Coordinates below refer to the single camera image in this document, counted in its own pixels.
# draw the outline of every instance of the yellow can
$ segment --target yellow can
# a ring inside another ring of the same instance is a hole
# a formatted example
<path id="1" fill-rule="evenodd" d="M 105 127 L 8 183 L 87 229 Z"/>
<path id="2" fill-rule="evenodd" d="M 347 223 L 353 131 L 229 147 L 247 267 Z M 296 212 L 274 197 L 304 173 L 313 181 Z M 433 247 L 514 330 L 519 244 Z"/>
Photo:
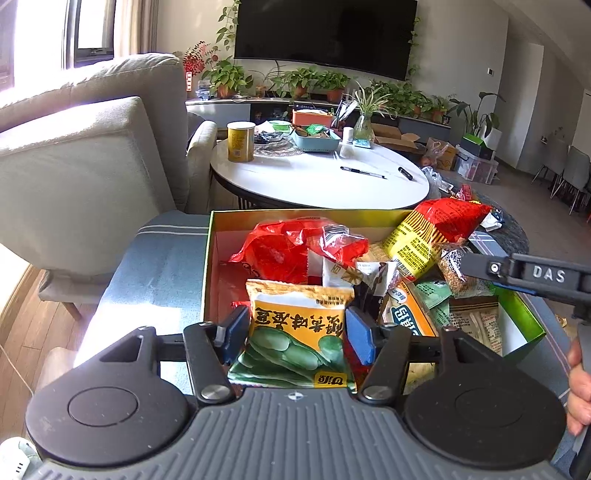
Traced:
<path id="1" fill-rule="evenodd" d="M 255 124 L 232 122 L 228 124 L 228 160 L 250 162 L 255 154 Z"/>

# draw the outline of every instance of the human hand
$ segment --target human hand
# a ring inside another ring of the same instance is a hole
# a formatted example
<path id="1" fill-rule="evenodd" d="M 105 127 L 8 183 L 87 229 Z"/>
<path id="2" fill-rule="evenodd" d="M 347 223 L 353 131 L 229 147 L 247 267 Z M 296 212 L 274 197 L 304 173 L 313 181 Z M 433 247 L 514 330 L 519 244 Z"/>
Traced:
<path id="1" fill-rule="evenodd" d="M 570 393 L 566 424 L 570 433 L 578 436 L 585 425 L 591 424 L 591 375 L 583 370 L 581 344 L 578 338 L 573 341 L 567 359 L 572 370 L 569 375 Z"/>

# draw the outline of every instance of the plastic bin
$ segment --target plastic bin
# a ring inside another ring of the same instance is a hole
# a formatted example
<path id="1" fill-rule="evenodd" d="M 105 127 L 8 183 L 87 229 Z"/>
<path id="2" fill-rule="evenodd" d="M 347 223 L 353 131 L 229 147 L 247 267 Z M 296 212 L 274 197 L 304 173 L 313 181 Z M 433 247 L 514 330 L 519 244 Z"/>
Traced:
<path id="1" fill-rule="evenodd" d="M 496 160 L 484 160 L 464 150 L 459 145 L 456 155 L 456 172 L 469 181 L 490 185 L 499 168 Z"/>

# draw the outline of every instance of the black marker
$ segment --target black marker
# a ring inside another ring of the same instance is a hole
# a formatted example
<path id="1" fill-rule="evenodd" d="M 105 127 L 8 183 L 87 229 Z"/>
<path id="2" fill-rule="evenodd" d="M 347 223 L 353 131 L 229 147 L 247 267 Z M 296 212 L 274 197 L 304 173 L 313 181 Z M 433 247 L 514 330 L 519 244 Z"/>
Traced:
<path id="1" fill-rule="evenodd" d="M 352 171 L 353 173 L 361 173 L 362 175 L 369 175 L 370 177 L 376 177 L 378 179 L 387 180 L 387 178 L 384 177 L 383 175 L 380 175 L 378 173 L 371 173 L 370 171 L 357 170 L 357 168 L 349 168 L 349 167 L 341 167 L 340 169 L 344 170 L 344 171 Z"/>
<path id="2" fill-rule="evenodd" d="M 398 167 L 398 171 L 402 175 L 404 175 L 406 178 L 408 178 L 409 180 L 412 180 L 413 179 L 413 176 L 409 172 L 407 172 L 406 170 L 404 170 L 402 167 Z"/>

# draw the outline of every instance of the white table top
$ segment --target white table top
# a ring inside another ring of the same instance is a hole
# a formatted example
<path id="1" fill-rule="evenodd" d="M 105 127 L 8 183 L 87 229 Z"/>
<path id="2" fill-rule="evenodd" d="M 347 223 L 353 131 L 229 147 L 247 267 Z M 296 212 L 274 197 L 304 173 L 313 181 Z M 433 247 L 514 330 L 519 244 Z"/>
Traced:
<path id="1" fill-rule="evenodd" d="M 228 143 L 212 155 L 215 172 L 236 187 L 286 203 L 315 208 L 394 210 L 414 206 L 427 197 L 427 177 L 412 162 L 380 145 L 371 150 L 351 147 L 354 158 L 304 153 L 293 157 L 255 155 L 250 163 L 228 160 Z M 380 174 L 386 180 L 341 170 L 341 166 Z M 413 176 L 410 181 L 398 168 Z"/>

